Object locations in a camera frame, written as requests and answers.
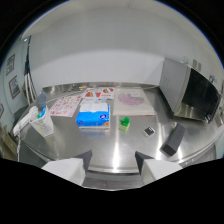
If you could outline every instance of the ceiling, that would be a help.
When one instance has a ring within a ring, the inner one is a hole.
[[[224,14],[221,1],[160,0],[159,2],[173,7],[199,27],[212,43],[224,64],[224,29],[222,28]],[[10,45],[19,35],[23,35],[24,38],[41,32],[69,15],[99,7],[132,7],[152,10],[146,0],[16,0],[14,2],[1,0],[0,65]],[[162,16],[166,18],[169,16],[169,19],[178,23],[170,15],[163,13]]]

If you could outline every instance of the white cable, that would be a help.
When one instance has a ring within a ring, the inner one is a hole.
[[[27,89],[27,75],[25,75],[25,86],[26,86],[26,97],[27,97],[27,101],[28,101],[28,104],[30,105],[30,99],[29,99],[29,96],[28,96],[28,89]]]
[[[17,154],[18,154],[18,162],[19,162],[19,150],[20,150],[20,131],[21,131],[21,122],[19,122],[19,133],[18,133],[18,138],[19,138],[19,142],[18,142],[18,146],[17,146]]]
[[[30,88],[31,97],[32,97],[32,100],[34,102],[33,90],[32,90],[31,84],[30,84],[30,73],[27,74],[27,78],[28,78],[28,81],[29,81],[29,88]]]
[[[53,101],[53,100],[57,100],[57,99],[60,99],[60,98],[64,98],[64,97],[66,97],[66,96],[70,96],[70,95],[72,95],[72,94],[79,93],[79,92],[84,92],[84,91],[83,91],[83,90],[80,90],[80,91],[76,91],[76,92],[67,94],[67,95],[65,95],[65,96],[61,96],[61,97],[58,97],[58,98],[55,98],[55,99],[52,99],[52,100],[48,100],[48,101],[46,102],[46,104],[49,103],[49,102],[51,102],[51,101]]]
[[[36,94],[36,92],[34,91],[33,82],[32,82],[31,84],[32,84],[31,87],[32,87],[32,90],[33,90],[33,95],[34,95],[35,98],[37,98],[37,94]]]

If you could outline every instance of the black device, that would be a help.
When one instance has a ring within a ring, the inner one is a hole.
[[[146,129],[143,131],[145,137],[149,137],[149,136],[152,135],[154,132],[155,132],[155,131],[154,131],[152,128],[150,128],[150,127],[146,128]]]
[[[170,133],[167,140],[162,145],[161,150],[169,156],[174,155],[180,146],[180,143],[184,137],[184,133],[185,128],[180,124],[177,124],[173,131]]]

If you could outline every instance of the pink paper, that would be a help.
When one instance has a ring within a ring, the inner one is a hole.
[[[50,116],[72,117],[81,99],[82,95],[58,99],[49,110]]]

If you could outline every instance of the paper sheet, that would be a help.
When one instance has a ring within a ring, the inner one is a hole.
[[[115,88],[100,87],[88,88],[82,94],[84,99],[114,99]]]
[[[155,111],[142,89],[121,88],[116,90],[113,115],[155,115]]]
[[[50,116],[72,117],[81,100],[82,95],[68,96],[58,99],[49,110]]]
[[[83,104],[80,107],[80,112],[97,112],[97,111],[108,111],[107,103],[92,103],[92,104]]]

